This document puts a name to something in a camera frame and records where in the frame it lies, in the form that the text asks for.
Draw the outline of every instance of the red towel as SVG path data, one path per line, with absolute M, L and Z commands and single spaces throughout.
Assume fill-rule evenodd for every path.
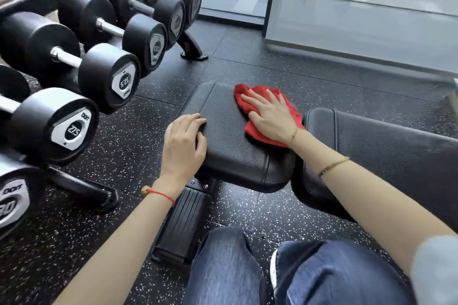
M 247 115 L 251 111 L 255 111 L 255 112 L 259 113 L 259 111 L 254 106 L 250 105 L 249 103 L 244 101 L 242 99 L 242 97 L 240 97 L 240 95 L 242 93 L 252 97 L 251 93 L 248 91 L 249 89 L 250 88 L 244 83 L 239 83 L 238 85 L 235 86 L 235 89 L 234 89 L 235 100 L 237 101 L 237 104 L 239 105 L 239 107 Z M 278 88 L 270 88 L 270 87 L 266 87 L 266 86 L 256 86 L 256 87 L 253 87 L 251 89 L 255 93 L 258 93 L 259 95 L 262 95 L 264 98 L 266 98 L 269 101 L 270 101 L 270 98 L 267 95 L 266 89 L 269 89 L 273 93 L 273 95 L 275 95 L 275 98 L 277 98 L 277 99 L 278 99 L 278 95 L 281 93 L 280 89 L 278 89 Z M 289 112 L 291 113 L 291 116 L 293 117 L 294 122 L 296 122 L 296 125 L 299 128 L 305 129 L 304 126 L 302 125 L 302 115 L 299 112 L 297 112 L 296 108 L 289 102 L 289 100 L 284 95 L 283 95 L 283 98 L 286 101 L 286 105 L 288 105 Z M 248 121 L 248 123 L 246 124 L 245 133 L 247 133 L 248 135 L 251 135 L 256 140 L 259 140 L 259 141 L 262 141 L 262 142 L 265 142 L 265 143 L 269 143 L 271 145 L 277 145 L 277 146 L 281 146 L 281 147 L 288 147 L 287 145 L 285 145 L 285 144 L 283 144 L 281 142 L 269 139 L 268 137 L 265 137 L 264 135 L 262 135 L 259 132 L 259 130 L 256 129 L 256 127 L 255 127 L 255 125 L 253 124 L 252 121 Z

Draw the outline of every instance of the black leather pad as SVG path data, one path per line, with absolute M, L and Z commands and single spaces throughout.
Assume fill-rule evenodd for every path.
M 458 231 L 458 140 L 324 108 L 310 110 L 306 125 Z M 351 218 L 299 159 L 291 186 L 304 204 Z
M 295 154 L 245 134 L 248 117 L 235 101 L 233 86 L 199 83 L 179 115 L 196 112 L 207 118 L 201 129 L 208 142 L 207 156 L 200 174 L 265 193 L 286 186 L 293 173 Z

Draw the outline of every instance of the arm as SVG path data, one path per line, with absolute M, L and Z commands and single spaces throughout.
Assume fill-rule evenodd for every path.
M 271 92 L 270 100 L 255 97 L 243 99 L 255 106 L 259 114 L 250 119 L 265 136 L 289 145 L 315 174 L 343 155 L 317 140 L 306 130 L 297 130 L 288 107 L 280 95 Z M 438 235 L 457 236 L 447 225 L 413 199 L 362 166 L 347 161 L 324 173 L 322 180 L 350 215 L 390 254 L 406 272 L 410 272 L 415 252 L 428 238 Z
M 178 198 L 202 165 L 207 140 L 198 130 L 206 119 L 199 117 L 199 114 L 185 115 L 167 127 L 161 172 L 153 190 Z M 122 305 L 171 204 L 162 195 L 148 194 L 53 304 Z

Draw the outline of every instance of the leg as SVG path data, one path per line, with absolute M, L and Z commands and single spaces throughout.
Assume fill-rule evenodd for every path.
M 415 304 L 391 265 L 348 240 L 283 243 L 276 266 L 277 305 Z
M 267 283 L 239 227 L 212 230 L 192 262 L 182 305 L 264 305 Z

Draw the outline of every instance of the forearm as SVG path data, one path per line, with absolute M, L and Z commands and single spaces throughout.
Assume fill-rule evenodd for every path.
M 307 131 L 300 131 L 291 147 L 315 174 L 344 158 Z M 456 235 L 420 204 L 352 161 L 323 174 L 322 180 L 348 213 L 407 273 L 423 241 L 432 236 Z
M 157 180 L 153 188 L 168 192 L 170 186 L 181 184 Z M 122 305 L 170 207 L 169 199 L 148 194 L 76 274 L 54 305 Z

